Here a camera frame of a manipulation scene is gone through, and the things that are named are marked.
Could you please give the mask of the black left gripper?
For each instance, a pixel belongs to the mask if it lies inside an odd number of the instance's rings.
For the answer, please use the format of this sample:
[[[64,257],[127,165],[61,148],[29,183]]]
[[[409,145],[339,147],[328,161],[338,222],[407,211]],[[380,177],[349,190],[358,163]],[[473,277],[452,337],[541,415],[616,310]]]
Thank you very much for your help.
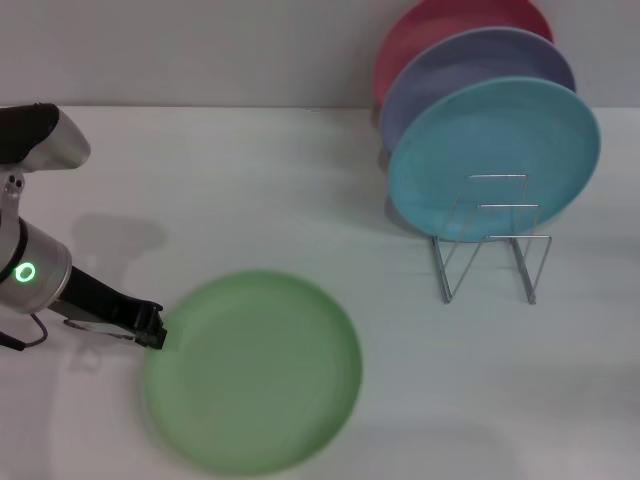
[[[161,350],[166,329],[161,319],[163,307],[124,295],[84,271],[73,267],[62,293],[55,300],[55,312],[68,319],[69,328],[118,340],[135,341],[138,345]],[[133,334],[106,330],[103,324],[74,320],[104,322],[117,326],[133,326]]]

